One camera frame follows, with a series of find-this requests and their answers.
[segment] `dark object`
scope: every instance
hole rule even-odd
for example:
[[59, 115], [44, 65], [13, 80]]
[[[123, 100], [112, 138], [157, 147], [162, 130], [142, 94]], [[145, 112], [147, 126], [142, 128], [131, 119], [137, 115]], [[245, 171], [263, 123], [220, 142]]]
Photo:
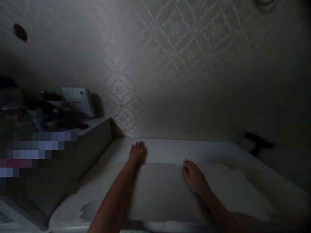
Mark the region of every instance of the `dark object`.
[[40, 91], [40, 96], [46, 101], [61, 101], [62, 97], [54, 92]]
[[254, 0], [254, 2], [258, 10], [263, 14], [268, 14], [272, 12], [277, 5], [276, 0], [269, 0], [269, 1]]
[[253, 133], [250, 133], [250, 132], [247, 132], [245, 137], [255, 143], [255, 147], [250, 152], [254, 156], [256, 156], [256, 154], [262, 148], [269, 148], [269, 149], [271, 149], [271, 148], [274, 148], [274, 146], [275, 146], [272, 142], [268, 142], [268, 141], [262, 139], [261, 137], [255, 135]]
[[0, 77], [0, 88], [17, 87], [15, 81], [10, 77]]
[[27, 32], [25, 31], [25, 29], [19, 24], [14, 24], [13, 27], [14, 27], [15, 36], [20, 38], [22, 41], [27, 42], [28, 36], [27, 36]]
[[89, 127], [88, 124], [82, 124], [80, 125], [79, 129], [86, 129], [88, 127]]

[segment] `white sheet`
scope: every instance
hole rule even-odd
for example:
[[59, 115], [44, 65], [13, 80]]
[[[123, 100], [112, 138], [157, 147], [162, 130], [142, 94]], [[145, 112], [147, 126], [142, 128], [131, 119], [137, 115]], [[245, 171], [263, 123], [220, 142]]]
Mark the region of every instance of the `white sheet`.
[[[276, 186], [281, 182], [282, 187], [292, 190], [292, 194], [295, 194], [294, 200], [284, 199], [281, 203], [298, 206], [297, 213], [301, 212], [307, 201], [304, 191], [233, 143], [142, 140], [148, 147], [148, 157], [146, 164], [140, 168], [129, 211], [129, 219], [133, 225], [139, 223], [139, 227], [157, 231], [187, 232], [189, 226], [192, 226], [191, 231], [200, 231], [202, 227], [204, 230], [217, 231], [215, 222], [204, 208], [202, 209], [198, 198], [189, 190], [182, 178], [181, 164], [184, 159], [197, 163], [213, 192], [229, 211], [255, 219], [256, 221], [252, 222], [255, 223], [254, 228], [256, 224], [263, 225], [269, 222], [272, 216], [279, 216], [280, 203], [277, 203], [276, 209], [275, 198], [271, 198], [279, 194], [269, 193], [271, 182]], [[127, 160], [131, 145], [136, 141], [118, 138], [112, 142], [81, 181], [78, 194], [67, 197], [54, 212], [49, 223], [51, 230], [87, 231], [92, 219], [88, 216], [94, 216]], [[258, 177], [266, 178], [267, 174], [271, 180], [260, 182], [261, 179]], [[256, 186], [250, 180], [256, 180]], [[85, 205], [91, 206], [87, 213]]]

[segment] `dark spot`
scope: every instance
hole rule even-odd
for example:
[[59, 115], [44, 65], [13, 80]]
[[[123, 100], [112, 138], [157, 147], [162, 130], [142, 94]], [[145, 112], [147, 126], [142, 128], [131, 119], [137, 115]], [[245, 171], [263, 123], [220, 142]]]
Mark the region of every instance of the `dark spot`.
[[22, 41], [27, 42], [28, 36], [25, 29], [19, 24], [14, 24], [13, 27], [15, 36], [20, 38]]

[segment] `pixelated blur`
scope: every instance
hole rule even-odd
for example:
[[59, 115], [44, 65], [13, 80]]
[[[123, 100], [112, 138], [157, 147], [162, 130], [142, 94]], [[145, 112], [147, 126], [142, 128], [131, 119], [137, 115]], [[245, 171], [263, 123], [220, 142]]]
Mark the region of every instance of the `pixelated blur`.
[[[76, 132], [1, 132], [0, 178], [32, 174], [31, 169], [39, 168], [40, 164], [45, 164], [44, 161], [53, 159], [52, 151], [76, 147]], [[0, 180], [0, 186], [5, 186], [6, 180]]]

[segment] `patterned wallpaper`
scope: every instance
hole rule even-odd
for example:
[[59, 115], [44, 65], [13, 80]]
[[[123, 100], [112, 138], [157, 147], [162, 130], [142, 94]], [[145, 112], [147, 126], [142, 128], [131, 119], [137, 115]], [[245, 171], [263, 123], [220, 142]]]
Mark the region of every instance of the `patterned wallpaper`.
[[129, 137], [236, 139], [305, 111], [301, 3], [1, 0], [1, 71], [26, 90], [89, 88]]

